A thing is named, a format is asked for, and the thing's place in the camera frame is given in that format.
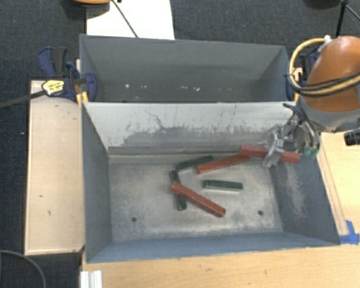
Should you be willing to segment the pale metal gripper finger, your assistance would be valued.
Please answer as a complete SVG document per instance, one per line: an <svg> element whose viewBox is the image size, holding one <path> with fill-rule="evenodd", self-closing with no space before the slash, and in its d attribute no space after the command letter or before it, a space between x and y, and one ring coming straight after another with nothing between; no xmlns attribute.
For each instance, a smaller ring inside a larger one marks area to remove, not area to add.
<svg viewBox="0 0 360 288"><path fill-rule="evenodd" d="M276 165L280 161L281 156L284 154L284 142L273 142L266 150L267 153L263 159L263 166L270 168Z"/></svg>
<svg viewBox="0 0 360 288"><path fill-rule="evenodd" d="M265 147L267 151L281 147L281 126L275 125L266 132Z"/></svg>

